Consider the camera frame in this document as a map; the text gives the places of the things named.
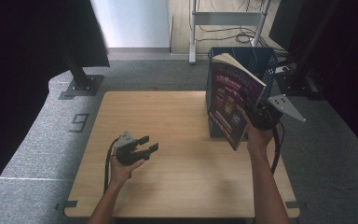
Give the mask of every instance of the blue bin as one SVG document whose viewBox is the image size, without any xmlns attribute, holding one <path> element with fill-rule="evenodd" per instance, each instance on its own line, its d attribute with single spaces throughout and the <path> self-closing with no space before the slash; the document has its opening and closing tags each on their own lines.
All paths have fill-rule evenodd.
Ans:
<svg viewBox="0 0 358 224">
<path fill-rule="evenodd" d="M 243 67 L 249 70 L 253 75 L 266 83 L 267 87 L 262 98 L 267 100 L 271 93 L 272 82 L 277 66 L 277 56 L 272 48 L 265 47 L 237 47 L 237 48 L 211 48 L 209 59 L 212 62 L 214 55 L 229 53 Z M 208 71 L 208 80 L 206 85 L 206 105 L 207 109 L 211 106 L 212 73 Z M 209 134 L 211 137 L 224 137 L 223 132 L 214 123 L 208 119 Z"/>
</svg>

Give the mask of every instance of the wooden table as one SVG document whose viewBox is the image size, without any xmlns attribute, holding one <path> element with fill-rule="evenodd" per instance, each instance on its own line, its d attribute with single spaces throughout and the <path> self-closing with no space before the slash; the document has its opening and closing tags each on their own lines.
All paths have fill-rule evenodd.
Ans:
<svg viewBox="0 0 358 224">
<path fill-rule="evenodd" d="M 151 159 L 132 173 L 119 194 L 114 217 L 253 217 L 254 198 L 246 143 L 233 151 L 210 138 L 205 91 L 110 91 L 65 208 L 68 217 L 90 217 L 103 196 L 106 152 L 124 131 L 150 136 L 140 149 L 159 143 Z M 273 141 L 268 155 L 273 158 Z M 295 202 L 282 160 L 275 179 L 283 201 Z M 287 208 L 298 217 L 298 208 Z"/>
</svg>

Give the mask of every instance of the gripper jaw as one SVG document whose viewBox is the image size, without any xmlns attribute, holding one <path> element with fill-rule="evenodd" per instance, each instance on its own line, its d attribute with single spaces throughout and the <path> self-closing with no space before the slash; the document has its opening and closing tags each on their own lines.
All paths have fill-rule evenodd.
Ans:
<svg viewBox="0 0 358 224">
<path fill-rule="evenodd" d="M 150 155 L 158 150 L 158 143 L 149 149 L 135 151 L 138 146 L 147 142 L 149 142 L 149 136 L 135 139 L 129 132 L 124 132 L 113 145 L 117 160 L 123 165 L 133 165 L 139 160 L 149 160 Z"/>
</svg>

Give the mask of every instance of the book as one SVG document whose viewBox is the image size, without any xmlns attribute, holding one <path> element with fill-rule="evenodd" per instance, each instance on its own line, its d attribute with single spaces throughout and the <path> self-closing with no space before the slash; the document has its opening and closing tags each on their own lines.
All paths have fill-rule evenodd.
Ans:
<svg viewBox="0 0 358 224">
<path fill-rule="evenodd" d="M 238 150 L 245 135 L 246 120 L 242 115 L 244 99 L 240 91 L 246 92 L 257 104 L 266 84 L 249 72 L 230 54 L 223 53 L 212 58 L 210 120 L 223 132 L 234 150 Z"/>
</svg>

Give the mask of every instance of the white metal frame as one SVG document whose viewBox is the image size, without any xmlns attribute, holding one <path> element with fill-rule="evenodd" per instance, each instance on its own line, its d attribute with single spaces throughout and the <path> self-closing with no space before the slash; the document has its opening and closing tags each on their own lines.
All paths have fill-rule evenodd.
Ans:
<svg viewBox="0 0 358 224">
<path fill-rule="evenodd" d="M 261 12 L 197 12 L 197 0 L 193 0 L 189 62 L 196 63 L 196 25 L 248 25 L 257 26 L 255 38 L 251 41 L 257 46 L 269 10 L 270 0 L 266 0 Z"/>
</svg>

